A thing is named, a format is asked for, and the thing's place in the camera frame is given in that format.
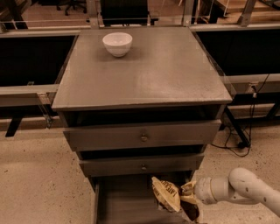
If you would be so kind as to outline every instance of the drawer handle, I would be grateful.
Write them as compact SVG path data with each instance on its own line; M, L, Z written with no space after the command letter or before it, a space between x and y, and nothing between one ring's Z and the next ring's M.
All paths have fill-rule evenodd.
M142 171L147 171L147 166L146 166L146 164L142 164L141 170L142 170Z
M145 134L141 135L141 141L142 142L147 142L148 141L148 137Z

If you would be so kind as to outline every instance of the office chair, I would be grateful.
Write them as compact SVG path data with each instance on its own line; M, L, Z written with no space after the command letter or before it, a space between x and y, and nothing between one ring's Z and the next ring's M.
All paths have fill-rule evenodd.
M66 15L66 16L69 15L68 10L71 8L71 6L72 6L73 9L75 9L75 10L76 10L76 7L80 7L80 8L82 8L82 9L84 9L84 11L83 11L84 13L87 13L87 7L84 6L84 5L82 5L82 4L85 4L85 3L86 3L86 1L67 0L67 1L64 1L64 2L62 2L62 3L57 4L56 9L57 9L58 11L60 11L60 10L61 10L60 6L62 6L62 5L67 5L67 7L66 7L66 9L65 9L65 15Z
M158 17L148 11L148 0L101 0L101 16L105 26L111 25L154 25Z

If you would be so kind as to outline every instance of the drawer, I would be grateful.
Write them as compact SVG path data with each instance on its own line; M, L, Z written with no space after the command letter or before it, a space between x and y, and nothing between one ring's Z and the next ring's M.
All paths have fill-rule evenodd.
M85 176L101 177L124 174L194 171L200 168L204 155L181 154L154 157L109 157L81 160Z
M182 186L184 172L161 173L159 179ZM151 175L125 175L95 178L94 224L186 223L175 213L158 210Z
M220 120L100 125L65 129L73 151L209 144Z

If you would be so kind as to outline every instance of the bowl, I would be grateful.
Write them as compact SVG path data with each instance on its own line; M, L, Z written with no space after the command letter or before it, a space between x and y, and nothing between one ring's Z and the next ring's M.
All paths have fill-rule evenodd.
M122 57L130 50L132 37L125 32L113 32L106 35L102 42L109 53L115 57Z

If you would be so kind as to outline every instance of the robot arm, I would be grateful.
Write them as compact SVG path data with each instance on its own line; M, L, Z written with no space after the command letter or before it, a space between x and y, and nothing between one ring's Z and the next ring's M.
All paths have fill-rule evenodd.
M280 192L244 168L233 169L225 178L201 178L193 190L204 204L218 201L247 205L262 203L280 217Z

